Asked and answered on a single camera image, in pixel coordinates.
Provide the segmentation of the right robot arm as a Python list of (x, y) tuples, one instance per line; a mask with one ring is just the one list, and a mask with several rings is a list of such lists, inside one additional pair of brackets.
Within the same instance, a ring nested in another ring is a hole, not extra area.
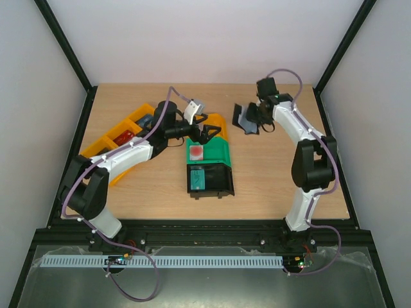
[(311, 217), (320, 196), (331, 182), (338, 183), (337, 142), (315, 129), (290, 95), (279, 93), (273, 77), (263, 78), (256, 85), (262, 123), (279, 124), (296, 145), (291, 174), (297, 190), (279, 243), (287, 252), (298, 252), (310, 244)]

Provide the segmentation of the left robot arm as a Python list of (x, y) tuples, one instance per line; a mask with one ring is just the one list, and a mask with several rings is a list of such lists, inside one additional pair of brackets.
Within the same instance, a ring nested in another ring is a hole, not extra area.
[(221, 127), (206, 124), (208, 118), (203, 105), (189, 101), (181, 112), (170, 100), (161, 101), (150, 124), (123, 145), (101, 155), (87, 158), (78, 155), (72, 159), (58, 189), (62, 216), (66, 209), (76, 212), (74, 219), (88, 221), (93, 229), (109, 239), (122, 228), (107, 206), (110, 182), (132, 167), (149, 161), (168, 147), (170, 139), (189, 137), (193, 142), (207, 144), (221, 132)]

